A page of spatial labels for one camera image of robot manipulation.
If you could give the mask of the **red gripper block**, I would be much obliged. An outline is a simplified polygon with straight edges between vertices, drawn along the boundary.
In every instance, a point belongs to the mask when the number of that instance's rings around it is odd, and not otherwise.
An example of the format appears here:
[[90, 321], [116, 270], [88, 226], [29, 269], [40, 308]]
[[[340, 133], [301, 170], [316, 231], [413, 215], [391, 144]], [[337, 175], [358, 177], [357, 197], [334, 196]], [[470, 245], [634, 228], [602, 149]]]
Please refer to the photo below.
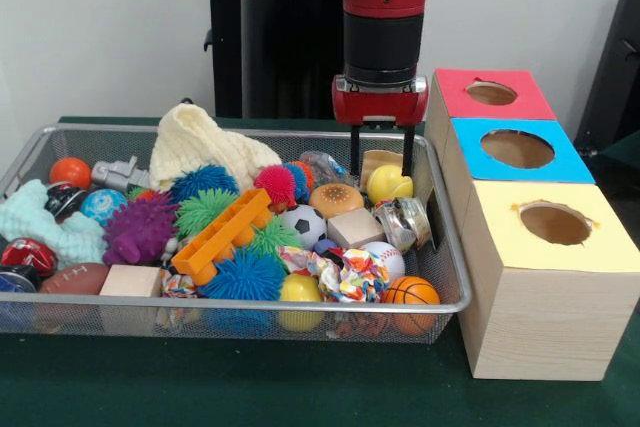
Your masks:
[[338, 122], [352, 125], [350, 129], [350, 174], [360, 172], [360, 130], [365, 123], [393, 122], [405, 127], [403, 137], [402, 175], [412, 174], [415, 127], [426, 112], [428, 82], [418, 76], [408, 84], [396, 87], [364, 86], [344, 75], [332, 82], [332, 103]]

